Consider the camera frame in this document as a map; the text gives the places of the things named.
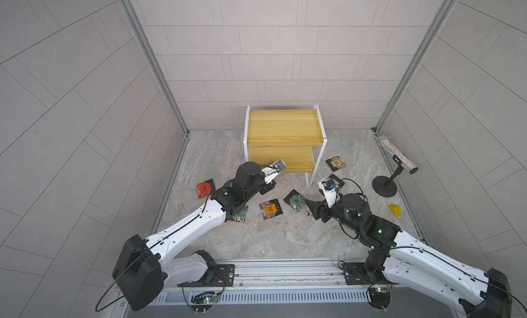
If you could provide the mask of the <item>orange label tea bag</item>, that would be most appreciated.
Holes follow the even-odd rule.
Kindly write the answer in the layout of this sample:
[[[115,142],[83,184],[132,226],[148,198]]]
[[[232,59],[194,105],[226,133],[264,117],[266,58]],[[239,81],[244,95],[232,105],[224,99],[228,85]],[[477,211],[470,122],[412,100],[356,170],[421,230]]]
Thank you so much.
[[[262,213],[264,220],[269,220],[273,217],[283,214],[283,210],[280,206],[278,199],[272,199],[269,201],[259,203],[259,209]]]

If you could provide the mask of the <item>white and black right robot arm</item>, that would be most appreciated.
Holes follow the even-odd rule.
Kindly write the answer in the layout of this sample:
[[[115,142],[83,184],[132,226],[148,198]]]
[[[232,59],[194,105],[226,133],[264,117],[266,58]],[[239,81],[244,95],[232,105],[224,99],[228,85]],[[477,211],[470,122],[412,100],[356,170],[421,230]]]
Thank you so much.
[[[364,276],[372,284],[406,286],[465,317],[510,317],[513,297],[507,276],[470,267],[427,246],[398,225],[374,215],[359,193],[334,204],[306,200],[316,220],[335,219],[369,247]]]

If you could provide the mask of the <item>red label tea bag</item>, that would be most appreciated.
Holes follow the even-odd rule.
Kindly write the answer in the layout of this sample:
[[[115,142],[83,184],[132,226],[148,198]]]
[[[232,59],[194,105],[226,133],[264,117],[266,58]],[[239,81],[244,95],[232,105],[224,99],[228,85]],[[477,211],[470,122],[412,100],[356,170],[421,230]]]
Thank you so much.
[[[206,198],[215,191],[215,184],[213,179],[208,179],[196,185],[197,198]]]

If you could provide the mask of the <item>teal label tea bag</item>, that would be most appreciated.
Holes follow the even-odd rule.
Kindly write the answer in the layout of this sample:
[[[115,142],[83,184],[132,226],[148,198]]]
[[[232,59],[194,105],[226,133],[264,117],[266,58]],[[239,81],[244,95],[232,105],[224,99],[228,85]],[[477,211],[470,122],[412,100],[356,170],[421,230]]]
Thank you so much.
[[[305,197],[303,197],[303,195],[295,189],[291,190],[286,195],[284,201],[286,204],[289,205],[289,207],[291,207],[296,212],[300,212],[301,210],[305,210],[307,208],[307,205],[305,203]]]

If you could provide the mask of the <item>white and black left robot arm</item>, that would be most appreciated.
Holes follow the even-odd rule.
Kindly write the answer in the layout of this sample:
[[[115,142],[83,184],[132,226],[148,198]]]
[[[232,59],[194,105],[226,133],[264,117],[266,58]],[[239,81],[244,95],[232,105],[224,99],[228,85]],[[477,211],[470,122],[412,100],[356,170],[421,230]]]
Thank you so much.
[[[210,285],[218,265],[208,252],[199,250],[184,258],[178,258],[178,254],[203,234],[232,220],[257,193],[263,195],[274,189],[275,178],[285,168],[283,160],[271,165],[245,162],[233,179],[179,222],[146,238],[138,234],[130,237],[112,277],[131,310],[145,308],[171,286]]]

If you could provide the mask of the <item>yellow label tea bag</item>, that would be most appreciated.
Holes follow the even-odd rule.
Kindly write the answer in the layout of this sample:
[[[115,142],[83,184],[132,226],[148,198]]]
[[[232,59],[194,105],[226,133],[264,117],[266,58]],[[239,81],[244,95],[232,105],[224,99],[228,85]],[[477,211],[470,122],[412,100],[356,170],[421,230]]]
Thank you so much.
[[[338,176],[331,174],[329,177],[331,179],[331,183],[335,184],[337,188],[342,188],[345,185],[345,182],[343,179],[340,179]]]

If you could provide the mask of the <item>floral pattern tea bag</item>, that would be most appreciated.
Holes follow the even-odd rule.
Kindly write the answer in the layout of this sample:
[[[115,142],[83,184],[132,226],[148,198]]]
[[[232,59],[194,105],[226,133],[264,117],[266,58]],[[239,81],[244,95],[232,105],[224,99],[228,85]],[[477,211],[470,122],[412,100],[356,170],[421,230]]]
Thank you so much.
[[[340,156],[331,157],[327,159],[325,162],[332,171],[338,171],[347,166],[344,160]]]

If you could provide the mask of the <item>dark teal floral tea bag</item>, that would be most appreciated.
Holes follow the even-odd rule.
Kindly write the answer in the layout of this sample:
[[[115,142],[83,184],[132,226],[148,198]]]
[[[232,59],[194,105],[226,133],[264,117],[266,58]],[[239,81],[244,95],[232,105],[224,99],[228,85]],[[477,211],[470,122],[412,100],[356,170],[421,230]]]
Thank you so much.
[[[248,206],[245,206],[243,209],[241,209],[240,212],[233,215],[231,220],[234,222],[238,222],[238,223],[245,223],[247,212],[248,212]]]

